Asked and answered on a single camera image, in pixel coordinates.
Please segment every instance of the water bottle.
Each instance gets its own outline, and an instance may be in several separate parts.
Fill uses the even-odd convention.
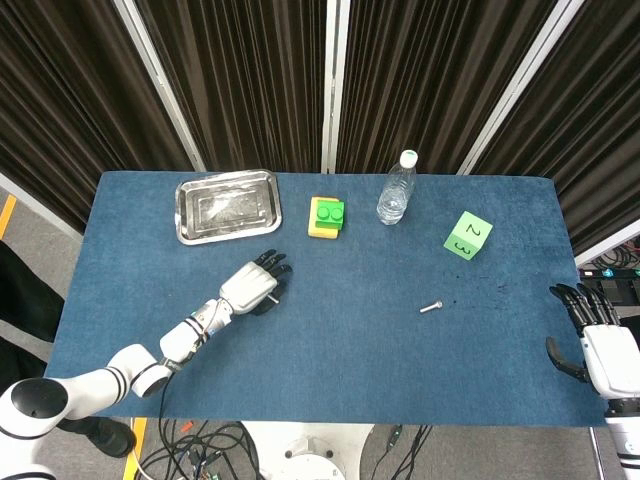
[[[395,225],[404,215],[416,184],[417,161],[416,152],[405,150],[400,155],[400,161],[389,170],[378,200],[378,218],[385,225]]]

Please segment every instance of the number 3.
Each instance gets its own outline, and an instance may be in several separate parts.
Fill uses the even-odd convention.
[[[476,236],[478,236],[478,237],[480,236],[480,230],[478,230],[478,231],[476,232],[476,231],[473,229],[473,225],[471,225],[471,224],[469,224],[469,226],[467,227],[467,232],[468,232],[469,230],[471,230],[471,231],[474,233],[474,235],[476,235]]]
[[[461,247],[460,245],[458,245],[458,242],[454,243],[453,246],[458,250],[462,250],[462,253],[464,253],[465,255],[471,255],[471,250],[466,250],[464,247]]]

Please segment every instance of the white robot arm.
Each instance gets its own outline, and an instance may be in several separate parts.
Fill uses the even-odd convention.
[[[640,480],[640,351],[631,331],[620,325],[611,303],[582,284],[578,290],[550,288],[569,311],[584,353],[585,367],[565,361],[553,337],[547,353],[556,368],[590,383],[609,403],[605,420],[628,480]]]
[[[35,463],[42,438],[62,419],[77,420],[120,402],[133,390],[148,397],[160,390],[232,314],[261,314],[279,303],[291,271],[278,265],[285,255],[269,250],[247,263],[209,300],[160,340],[164,358],[156,361],[142,345],[120,350],[105,368],[74,378],[33,378],[12,385],[0,397],[0,480],[50,479]]]

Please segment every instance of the metal tray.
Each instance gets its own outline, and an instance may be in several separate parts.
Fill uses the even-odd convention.
[[[276,177],[268,170],[244,170],[181,183],[175,222],[185,245],[273,232],[282,223]]]

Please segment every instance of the blue tablecloth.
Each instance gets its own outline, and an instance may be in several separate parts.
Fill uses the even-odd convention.
[[[48,376],[104,366],[158,341],[248,260],[286,252],[279,306],[236,317],[176,376],[168,416],[239,420],[595,425],[603,403],[557,372],[544,340],[574,361],[579,344],[548,292],[575,283],[551,181],[420,175],[402,221],[384,226],[384,176],[278,174],[274,233],[178,242],[174,192],[196,173],[102,176]],[[307,236],[312,195],[344,200],[337,240]],[[471,261],[442,247],[464,210],[493,224]],[[420,315],[437,299],[442,310]],[[107,414],[157,416],[159,395],[131,394]]]

